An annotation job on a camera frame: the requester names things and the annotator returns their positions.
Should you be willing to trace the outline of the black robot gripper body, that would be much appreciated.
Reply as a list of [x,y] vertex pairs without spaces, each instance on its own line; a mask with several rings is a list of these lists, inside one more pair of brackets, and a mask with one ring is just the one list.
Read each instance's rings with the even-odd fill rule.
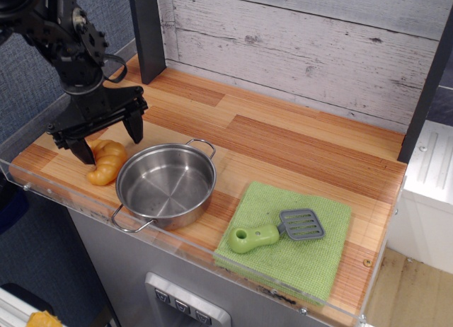
[[87,136],[122,122],[132,114],[143,116],[148,108],[143,93],[141,86],[108,88],[100,85],[90,93],[74,95],[66,109],[47,125],[47,133],[59,148],[69,149],[70,139],[86,140]]

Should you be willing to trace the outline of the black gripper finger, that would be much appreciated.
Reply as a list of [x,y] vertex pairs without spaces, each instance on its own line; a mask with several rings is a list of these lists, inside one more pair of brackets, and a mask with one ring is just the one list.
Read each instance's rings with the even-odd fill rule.
[[140,114],[132,114],[131,116],[126,117],[122,122],[132,141],[135,144],[140,143],[143,139],[142,116]]
[[96,163],[93,152],[84,138],[70,139],[69,149],[84,164],[94,165]]

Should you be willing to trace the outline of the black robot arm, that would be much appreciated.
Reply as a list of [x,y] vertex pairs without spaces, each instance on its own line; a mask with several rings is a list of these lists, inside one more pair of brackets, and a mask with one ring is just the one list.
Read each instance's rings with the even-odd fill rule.
[[85,164],[95,157],[85,138],[122,122],[136,144],[143,138],[144,111],[148,108],[141,86],[107,88],[106,62],[122,65],[114,84],[127,75],[125,60],[106,53],[105,34],[87,19],[76,0],[1,0],[1,41],[12,34],[25,41],[52,65],[70,101],[47,125],[60,149],[68,149]]

